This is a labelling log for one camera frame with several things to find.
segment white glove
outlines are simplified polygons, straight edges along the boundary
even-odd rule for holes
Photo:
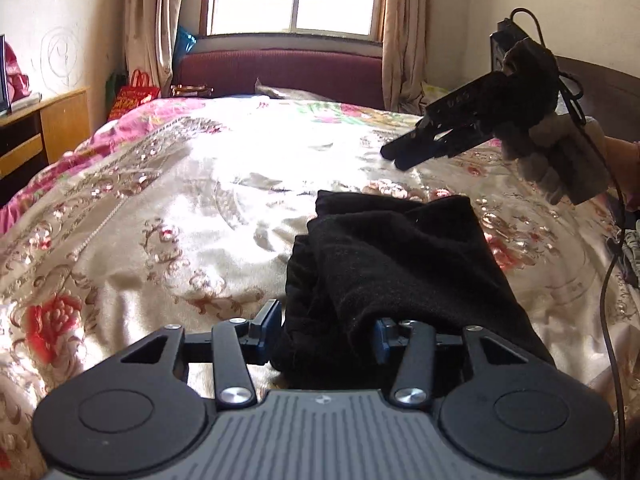
[[[584,129],[600,153],[604,154],[604,133],[598,121],[588,117]],[[518,158],[513,147],[508,142],[502,142],[505,160],[517,159],[520,176],[528,182],[535,182],[551,205],[560,202],[564,195],[578,204],[608,189],[609,174],[606,168],[568,114],[548,115],[530,129],[529,137],[541,148],[560,149],[573,168],[570,182],[564,182],[543,153],[534,152]]]

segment cabinet door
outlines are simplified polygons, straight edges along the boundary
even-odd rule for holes
[[[69,96],[40,111],[42,137],[49,164],[72,152],[90,135],[86,92]]]

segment wooden cabinet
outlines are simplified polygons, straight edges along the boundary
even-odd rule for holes
[[[0,206],[90,134],[86,88],[0,118]]]

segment black folded clothing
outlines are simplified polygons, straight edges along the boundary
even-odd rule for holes
[[[422,204],[320,191],[316,212],[287,266],[284,330],[271,358],[278,370],[335,377],[369,368],[381,317],[443,333],[483,326],[553,363],[468,198]]]

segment floral bedspread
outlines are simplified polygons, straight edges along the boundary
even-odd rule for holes
[[[556,364],[613,405],[598,321],[606,211],[550,206],[490,144],[401,173],[380,147],[416,120],[336,103],[161,100],[41,173],[0,238],[0,476],[43,474],[30,421],[52,388],[163,325],[205,332],[282,298],[319,189],[468,195]],[[637,304],[616,271],[607,315],[629,418],[640,404]],[[252,375],[263,391],[275,372]],[[190,385],[212,396],[210,369],[193,367]]]

